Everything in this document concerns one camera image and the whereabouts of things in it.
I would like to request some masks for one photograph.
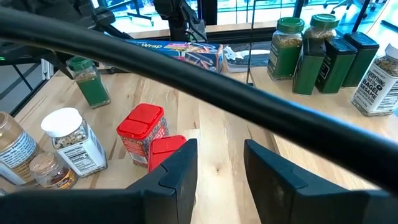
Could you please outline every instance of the white label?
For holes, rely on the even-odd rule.
[[[25,162],[36,149],[36,142],[25,131],[17,142],[5,152],[0,153],[0,161],[8,167],[15,168]]]
[[[142,162],[142,163],[145,163],[145,164],[148,163],[147,158],[145,158],[144,156],[138,156],[138,155],[136,155],[136,154],[134,154],[132,152],[129,152],[129,154],[130,154],[131,159],[133,159],[135,161]]]
[[[78,175],[85,175],[106,164],[102,145],[88,124],[87,127],[89,135],[86,141],[57,151]]]
[[[372,64],[353,99],[368,112],[394,110],[398,107],[398,77],[393,77]]]

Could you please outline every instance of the white spice bottle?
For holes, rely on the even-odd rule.
[[[104,148],[75,108],[62,108],[47,115],[41,124],[65,162],[86,177],[107,168]]]

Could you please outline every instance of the black lid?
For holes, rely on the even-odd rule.
[[[357,50],[354,46],[349,44],[347,41],[345,41],[341,37],[335,37],[330,40],[325,40],[326,45],[329,45],[330,47],[327,47],[327,49],[333,49],[333,51],[336,54],[356,54]]]
[[[379,44],[362,32],[344,34],[344,39],[357,49],[378,49]]]
[[[304,55],[324,57],[326,54],[326,47],[324,39],[308,38],[303,42]]]

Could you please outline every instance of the green spice bottle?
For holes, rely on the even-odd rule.
[[[340,37],[325,41],[323,60],[315,86],[320,93],[338,93],[354,61],[356,49]]]
[[[111,102],[108,91],[101,80],[101,75],[92,60],[73,57],[67,61],[67,65],[91,108],[97,108]]]
[[[268,60],[268,75],[273,81],[291,79],[303,44],[301,31],[304,21],[299,18],[280,18],[272,35]]]
[[[352,44],[358,53],[341,87],[357,87],[379,50],[379,44],[361,32],[345,34],[344,39]]]
[[[305,39],[293,78],[293,93],[311,95],[326,49],[323,39]]]
[[[332,39],[336,36],[339,20],[331,14],[317,14],[311,17],[310,27],[304,32],[304,39]]]

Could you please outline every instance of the green cap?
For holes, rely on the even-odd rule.
[[[317,14],[311,17],[310,25],[322,29],[333,29],[338,23],[339,20],[332,14]]]
[[[278,19],[276,29],[287,34],[298,33],[303,31],[304,21],[296,17],[280,18]]]
[[[81,71],[90,68],[93,63],[91,59],[82,57],[73,57],[67,61],[68,68],[72,71]]]

